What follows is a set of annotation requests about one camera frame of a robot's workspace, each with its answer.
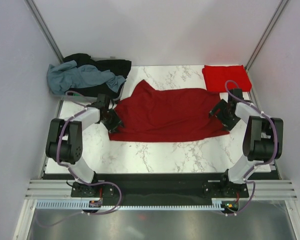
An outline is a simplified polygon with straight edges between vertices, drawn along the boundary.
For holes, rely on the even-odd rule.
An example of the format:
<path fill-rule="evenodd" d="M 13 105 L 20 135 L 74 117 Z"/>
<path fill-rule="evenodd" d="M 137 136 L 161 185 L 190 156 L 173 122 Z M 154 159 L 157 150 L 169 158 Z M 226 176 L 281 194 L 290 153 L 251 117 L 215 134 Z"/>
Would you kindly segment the aluminium frame rail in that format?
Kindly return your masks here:
<path fill-rule="evenodd" d="M 295 201 L 297 195 L 290 180 L 255 180 L 254 201 Z M 65 180 L 31 180 L 26 199 L 65 199 L 71 197 L 71 187 Z"/>

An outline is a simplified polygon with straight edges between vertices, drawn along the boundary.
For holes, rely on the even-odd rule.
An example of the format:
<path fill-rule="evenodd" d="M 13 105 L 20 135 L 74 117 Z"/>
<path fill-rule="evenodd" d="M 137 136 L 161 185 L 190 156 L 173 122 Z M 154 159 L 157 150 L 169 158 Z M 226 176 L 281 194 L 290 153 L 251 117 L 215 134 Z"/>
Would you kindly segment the grey plastic laundry bin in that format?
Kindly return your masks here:
<path fill-rule="evenodd" d="M 75 53 L 69 56 L 66 56 L 63 59 L 63 63 L 67 63 L 70 61 L 75 61 L 78 67 L 83 65 L 93 65 L 97 67 L 100 71 L 109 70 L 114 73 L 116 76 L 123 76 L 126 81 L 128 75 L 132 68 L 132 62 L 126 59 L 94 59 L 90 55 L 86 53 Z M 86 88 L 71 88 L 65 92 L 65 94 L 54 94 L 57 96 L 62 95 L 74 95 L 74 93 L 79 93 L 87 98 L 96 98 L 99 94 L 105 94 L 111 97 L 114 100 L 120 99 L 122 95 L 122 91 L 124 88 L 124 84 L 122 84 L 117 92 L 112 91 L 105 83 L 98 86 L 86 87 Z"/>

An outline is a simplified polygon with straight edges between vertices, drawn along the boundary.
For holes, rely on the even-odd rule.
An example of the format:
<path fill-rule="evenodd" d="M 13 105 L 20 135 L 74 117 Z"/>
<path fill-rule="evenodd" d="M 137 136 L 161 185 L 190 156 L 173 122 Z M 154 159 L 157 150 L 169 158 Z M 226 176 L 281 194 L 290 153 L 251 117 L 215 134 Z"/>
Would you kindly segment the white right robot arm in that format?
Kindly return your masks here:
<path fill-rule="evenodd" d="M 270 117 L 252 102 L 243 98 L 240 88 L 227 90 L 228 100 L 220 100 L 209 116 L 217 118 L 227 131 L 231 131 L 242 120 L 246 130 L 242 143 L 242 156 L 235 165 L 227 169 L 217 183 L 225 197 L 242 191 L 249 177 L 258 167 L 271 164 L 282 155 L 284 122 Z"/>

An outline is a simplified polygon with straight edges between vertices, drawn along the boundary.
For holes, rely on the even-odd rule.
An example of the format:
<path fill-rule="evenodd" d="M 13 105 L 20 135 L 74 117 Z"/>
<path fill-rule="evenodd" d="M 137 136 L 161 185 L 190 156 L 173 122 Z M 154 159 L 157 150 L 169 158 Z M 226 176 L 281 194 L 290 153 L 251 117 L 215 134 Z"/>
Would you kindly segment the folded bright red t shirt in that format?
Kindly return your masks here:
<path fill-rule="evenodd" d="M 202 74 L 206 89 L 213 93 L 225 93 L 227 81 L 234 81 L 243 92 L 252 88 L 250 79 L 243 65 L 211 66 L 205 65 Z"/>

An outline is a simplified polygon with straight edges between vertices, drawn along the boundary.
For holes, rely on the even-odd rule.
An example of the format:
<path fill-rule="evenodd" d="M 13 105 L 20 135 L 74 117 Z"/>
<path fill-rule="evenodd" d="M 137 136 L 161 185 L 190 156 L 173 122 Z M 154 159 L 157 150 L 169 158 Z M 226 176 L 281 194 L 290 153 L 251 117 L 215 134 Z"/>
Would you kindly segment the corner aluminium post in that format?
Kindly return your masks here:
<path fill-rule="evenodd" d="M 283 12 L 285 11 L 287 5 L 290 3 L 290 0 L 280 0 L 278 6 L 276 7 L 272 17 L 270 18 L 265 30 L 263 31 L 257 45 L 255 46 L 250 58 L 248 59 L 244 69 L 246 72 L 250 70 L 252 65 L 254 64 L 255 60 L 257 59 L 259 53 L 263 49 L 265 43 L 267 42 L 268 38 L 270 37 L 272 31 L 274 30 L 275 26 L 277 25 L 278 21 L 280 20 Z"/>
<path fill-rule="evenodd" d="M 63 55 L 51 33 L 51 31 L 48 28 L 48 25 L 46 24 L 42 14 L 40 13 L 39 8 L 37 7 L 34 0 L 25 0 L 24 1 L 27 7 L 29 8 L 32 16 L 34 17 L 35 21 L 37 22 L 40 30 L 42 31 L 44 37 L 46 38 L 49 46 L 51 47 L 52 51 L 54 52 L 55 56 L 57 57 L 58 61 L 60 63 L 63 62 Z"/>

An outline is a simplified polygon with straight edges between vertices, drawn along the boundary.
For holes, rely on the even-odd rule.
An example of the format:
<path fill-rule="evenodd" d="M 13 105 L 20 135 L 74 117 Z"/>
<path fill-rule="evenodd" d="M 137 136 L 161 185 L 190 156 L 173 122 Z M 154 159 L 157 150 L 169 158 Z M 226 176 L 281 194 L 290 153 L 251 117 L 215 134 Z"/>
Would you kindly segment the left corner aluminium post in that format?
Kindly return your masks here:
<path fill-rule="evenodd" d="M 40 13 L 39 8 L 37 7 L 34 0 L 25 0 L 24 1 L 27 7 L 29 8 L 32 16 L 34 17 L 35 21 L 37 22 L 40 30 L 42 31 L 44 37 L 46 38 L 49 46 L 51 47 L 52 51 L 54 52 L 55 56 L 57 57 L 58 61 L 60 63 L 63 62 L 63 55 L 51 33 L 51 31 L 48 28 L 48 25 L 46 24 L 42 14 Z"/>

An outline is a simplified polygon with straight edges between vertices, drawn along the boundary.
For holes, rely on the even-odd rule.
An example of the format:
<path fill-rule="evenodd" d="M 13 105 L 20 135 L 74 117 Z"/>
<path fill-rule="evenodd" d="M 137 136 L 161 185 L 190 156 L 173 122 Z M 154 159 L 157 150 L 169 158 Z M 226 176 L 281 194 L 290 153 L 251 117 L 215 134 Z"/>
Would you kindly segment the dark red t shirt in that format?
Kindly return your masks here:
<path fill-rule="evenodd" d="M 111 141 L 175 143 L 228 135 L 222 123 L 209 113 L 221 100 L 203 88 L 156 90 L 145 80 L 115 112 L 124 126 L 109 134 Z"/>

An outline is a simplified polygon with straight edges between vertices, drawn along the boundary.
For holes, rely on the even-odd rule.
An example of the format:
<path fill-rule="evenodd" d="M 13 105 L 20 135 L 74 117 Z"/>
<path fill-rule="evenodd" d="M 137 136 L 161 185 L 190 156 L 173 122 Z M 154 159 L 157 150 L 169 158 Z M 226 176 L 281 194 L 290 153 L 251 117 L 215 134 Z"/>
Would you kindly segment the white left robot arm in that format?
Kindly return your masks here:
<path fill-rule="evenodd" d="M 67 119 L 54 118 L 50 122 L 45 154 L 74 178 L 73 188 L 82 188 L 89 197 L 102 197 L 103 185 L 97 174 L 83 158 L 83 131 L 94 124 L 102 124 L 109 134 L 118 132 L 124 123 L 114 110 L 115 101 L 100 94 L 96 101 L 83 106 L 83 110 Z"/>

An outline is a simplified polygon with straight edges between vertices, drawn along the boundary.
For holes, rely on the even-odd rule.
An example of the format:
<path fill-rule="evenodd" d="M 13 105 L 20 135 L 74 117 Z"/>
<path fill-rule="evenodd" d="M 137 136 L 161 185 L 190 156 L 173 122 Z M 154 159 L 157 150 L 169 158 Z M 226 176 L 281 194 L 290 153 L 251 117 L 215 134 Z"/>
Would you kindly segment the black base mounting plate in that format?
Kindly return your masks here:
<path fill-rule="evenodd" d="M 97 174 L 107 204 L 208 204 L 213 198 L 247 198 L 243 190 L 225 193 L 218 187 L 223 173 L 105 173 Z M 73 198 L 98 198 L 85 186 L 72 187 Z"/>

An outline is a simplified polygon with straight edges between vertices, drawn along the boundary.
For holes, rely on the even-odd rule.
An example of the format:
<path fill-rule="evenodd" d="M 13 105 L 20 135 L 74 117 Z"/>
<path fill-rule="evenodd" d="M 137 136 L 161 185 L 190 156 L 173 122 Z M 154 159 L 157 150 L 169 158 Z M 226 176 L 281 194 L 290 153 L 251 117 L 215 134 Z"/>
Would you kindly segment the right corner aluminium post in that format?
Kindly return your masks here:
<path fill-rule="evenodd" d="M 287 5 L 290 3 L 290 0 L 280 0 L 278 6 L 276 7 L 272 17 L 270 18 L 265 30 L 263 31 L 257 45 L 255 46 L 250 58 L 248 59 L 244 69 L 246 72 L 250 70 L 252 65 L 254 64 L 255 60 L 257 59 L 259 53 L 263 49 L 265 43 L 267 42 L 268 38 L 270 37 L 272 31 L 274 30 L 275 26 L 277 25 L 278 21 L 280 20 L 283 12 L 285 11 Z"/>

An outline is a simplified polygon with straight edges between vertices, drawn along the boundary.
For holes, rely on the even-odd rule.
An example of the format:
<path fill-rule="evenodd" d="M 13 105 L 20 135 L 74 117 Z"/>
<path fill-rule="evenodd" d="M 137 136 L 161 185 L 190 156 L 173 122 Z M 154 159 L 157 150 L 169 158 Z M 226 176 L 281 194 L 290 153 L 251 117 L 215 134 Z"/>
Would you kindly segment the blue grey t shirt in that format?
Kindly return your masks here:
<path fill-rule="evenodd" d="M 47 83 L 56 95 L 64 95 L 69 89 L 83 89 L 106 84 L 112 91 L 118 92 L 126 79 L 122 75 L 115 75 L 110 70 L 100 71 L 96 66 L 83 65 L 78 67 L 72 60 L 58 66 L 49 65 Z"/>

